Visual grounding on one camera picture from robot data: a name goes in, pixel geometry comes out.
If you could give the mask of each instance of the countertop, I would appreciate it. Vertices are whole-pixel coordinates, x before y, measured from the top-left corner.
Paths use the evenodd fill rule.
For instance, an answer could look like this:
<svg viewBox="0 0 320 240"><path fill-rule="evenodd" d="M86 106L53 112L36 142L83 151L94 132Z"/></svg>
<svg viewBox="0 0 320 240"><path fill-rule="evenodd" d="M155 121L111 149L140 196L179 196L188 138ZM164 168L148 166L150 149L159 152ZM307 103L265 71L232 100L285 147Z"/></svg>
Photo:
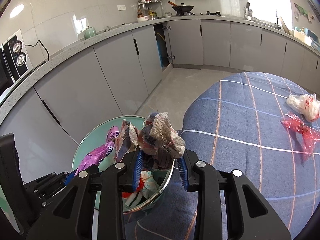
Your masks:
<svg viewBox="0 0 320 240"><path fill-rule="evenodd" d="M47 63L43 64L42 66L38 67L31 75L29 75L23 82L21 82L17 88L8 96L8 98L2 103L0 107L0 125L10 112L10 110L14 107L14 105L19 101L19 99L34 85L36 84L43 76L45 76L49 71L57 67L63 61L67 60L68 58L72 57L73 55L77 54L78 52L100 42L112 36L124 33L126 31L130 31L136 28L140 28L147 25L154 25L159 23L164 23L173 20L187 20L187 19L207 19L207 20L220 20L220 21L229 21L229 22L237 22L243 23L248 25L257 26L263 29L267 29L269 31L273 31L275 33L281 34L287 38L294 40L295 42L300 43L301 45L305 46L306 48L310 49L313 53L320 57L320 53L317 52L312 47L306 45L302 41L298 40L297 38L285 33L282 30L277 30L275 28L271 28L269 26L259 24L256 22L252 22L249 20L244 20L240 18L232 18L232 17L221 17L221 16L211 16L211 15L190 15L190 16L173 16L170 18L160 18L157 20L149 20L145 22L135 22L127 25L120 26L115 29L111 29L110 31L103 32L98 34L92 38L89 38L84 41L77 41L74 44L71 44L61 50L61 52L54 57L52 57Z"/></svg>

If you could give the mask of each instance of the checkered fabric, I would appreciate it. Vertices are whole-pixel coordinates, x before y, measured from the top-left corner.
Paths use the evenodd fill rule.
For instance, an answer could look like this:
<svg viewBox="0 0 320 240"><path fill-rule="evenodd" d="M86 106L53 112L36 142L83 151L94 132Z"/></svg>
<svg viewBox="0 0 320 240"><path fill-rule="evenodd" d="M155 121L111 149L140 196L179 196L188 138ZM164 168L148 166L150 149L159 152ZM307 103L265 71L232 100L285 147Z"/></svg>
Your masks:
<svg viewBox="0 0 320 240"><path fill-rule="evenodd" d="M181 137L186 149L217 170L242 170L270 202L294 238L319 204L320 144L302 160L302 137L280 122L292 111L297 84L265 73L239 73L204 92L187 110ZM318 123L306 124L317 130ZM227 239L224 198L223 239ZM164 196L151 211L125 216L127 239L193 239L197 193L187 193L174 171Z"/></svg>

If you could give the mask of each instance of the purple plastic bag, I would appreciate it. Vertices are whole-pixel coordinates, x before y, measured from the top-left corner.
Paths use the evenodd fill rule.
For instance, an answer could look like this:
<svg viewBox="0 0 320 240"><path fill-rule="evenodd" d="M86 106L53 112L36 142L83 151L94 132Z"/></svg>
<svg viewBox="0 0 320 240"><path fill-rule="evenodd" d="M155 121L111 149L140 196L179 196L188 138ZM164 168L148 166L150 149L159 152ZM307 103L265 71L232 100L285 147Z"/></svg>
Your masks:
<svg viewBox="0 0 320 240"><path fill-rule="evenodd" d="M75 173L75 176L80 171L84 171L86 168L90 167L92 164L95 164L98 166L105 157L107 157L110 153L112 153L115 147L114 140L118 137L118 135L119 135L119 128L117 126L112 126L108 131L106 143L94 149L83 158L83 160L81 161Z"/></svg>

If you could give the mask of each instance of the silver screw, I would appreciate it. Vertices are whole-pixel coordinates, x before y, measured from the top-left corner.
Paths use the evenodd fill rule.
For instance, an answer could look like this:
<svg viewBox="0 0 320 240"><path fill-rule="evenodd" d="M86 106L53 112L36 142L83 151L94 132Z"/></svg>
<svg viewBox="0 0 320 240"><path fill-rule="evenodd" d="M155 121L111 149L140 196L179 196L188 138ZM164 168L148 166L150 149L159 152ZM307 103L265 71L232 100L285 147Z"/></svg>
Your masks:
<svg viewBox="0 0 320 240"><path fill-rule="evenodd" d="M117 169L122 169L124 167L124 163L117 163L116 168Z"/></svg>
<svg viewBox="0 0 320 240"><path fill-rule="evenodd" d="M80 178L85 178L86 176L88 176L88 173L86 171L79 172L79 177Z"/></svg>
<svg viewBox="0 0 320 240"><path fill-rule="evenodd" d="M232 174L235 175L236 177L240 177L242 175L242 172L239 170L233 170Z"/></svg>
<svg viewBox="0 0 320 240"><path fill-rule="evenodd" d="M196 162L196 165L197 165L198 167L200 167L200 168L203 168L203 167L205 166L205 162L203 162L203 161L198 161L198 162Z"/></svg>

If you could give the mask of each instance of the tile floor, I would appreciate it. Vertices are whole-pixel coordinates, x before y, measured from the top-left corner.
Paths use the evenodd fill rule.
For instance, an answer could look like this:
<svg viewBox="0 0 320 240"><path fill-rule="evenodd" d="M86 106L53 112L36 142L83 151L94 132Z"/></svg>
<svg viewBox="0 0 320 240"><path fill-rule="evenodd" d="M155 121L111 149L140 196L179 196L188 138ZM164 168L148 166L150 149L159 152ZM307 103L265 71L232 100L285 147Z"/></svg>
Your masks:
<svg viewBox="0 0 320 240"><path fill-rule="evenodd" d="M136 114L168 112L172 127L180 130L183 116L193 101L215 82L232 74L221 70L173 68Z"/></svg>

